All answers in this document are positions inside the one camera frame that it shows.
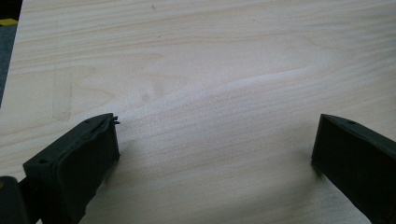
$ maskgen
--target black clamp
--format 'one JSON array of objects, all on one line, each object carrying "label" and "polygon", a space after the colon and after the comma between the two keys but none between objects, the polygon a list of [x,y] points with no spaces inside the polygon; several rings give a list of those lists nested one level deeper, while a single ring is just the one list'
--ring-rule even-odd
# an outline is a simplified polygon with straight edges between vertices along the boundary
[{"label": "black clamp", "polygon": [[312,164],[372,223],[396,223],[396,143],[359,123],[321,115]]},{"label": "black clamp", "polygon": [[76,224],[106,170],[120,158],[115,124],[104,114],[82,121],[23,164],[26,177],[0,177],[0,223]]}]

